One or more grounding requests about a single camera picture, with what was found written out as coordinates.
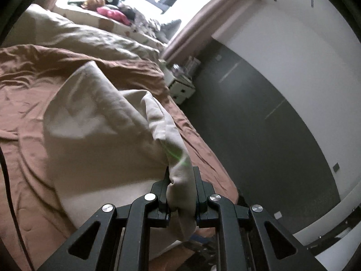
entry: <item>stuffed animal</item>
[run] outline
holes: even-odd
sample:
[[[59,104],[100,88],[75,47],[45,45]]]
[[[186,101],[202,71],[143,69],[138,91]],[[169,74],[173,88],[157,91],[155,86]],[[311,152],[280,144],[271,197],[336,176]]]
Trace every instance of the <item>stuffed animal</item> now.
[[[96,11],[98,7],[105,5],[105,0],[86,0],[82,4],[82,8],[86,10]]]
[[[96,11],[105,17],[114,19],[115,21],[118,21],[120,23],[125,24],[126,26],[130,26],[131,22],[128,20],[127,16],[125,16],[123,13],[121,13],[119,10],[113,10],[109,7],[98,7]]]

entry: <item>cord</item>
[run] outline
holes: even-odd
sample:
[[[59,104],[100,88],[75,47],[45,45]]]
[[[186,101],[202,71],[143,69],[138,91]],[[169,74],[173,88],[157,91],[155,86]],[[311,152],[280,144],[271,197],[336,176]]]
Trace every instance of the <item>cord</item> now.
[[[8,204],[9,204],[9,208],[10,208],[10,213],[11,213],[11,217],[13,218],[13,222],[15,225],[15,229],[16,229],[16,233],[18,235],[19,241],[20,241],[20,245],[21,248],[23,249],[23,252],[25,254],[26,260],[28,261],[28,264],[30,266],[31,271],[35,271],[34,266],[31,262],[30,256],[28,251],[26,250],[25,247],[25,243],[24,240],[21,236],[21,232],[20,232],[20,227],[18,224],[18,220],[16,219],[16,215],[15,215],[15,210],[14,210],[14,205],[13,205],[13,201],[11,198],[11,192],[10,192],[10,178],[9,178],[9,172],[8,172],[8,167],[6,165],[6,161],[5,161],[5,157],[4,154],[2,152],[2,149],[0,147],[0,166],[2,169],[2,174],[4,176],[4,183],[5,183],[5,191],[6,191],[6,197],[8,199]]]

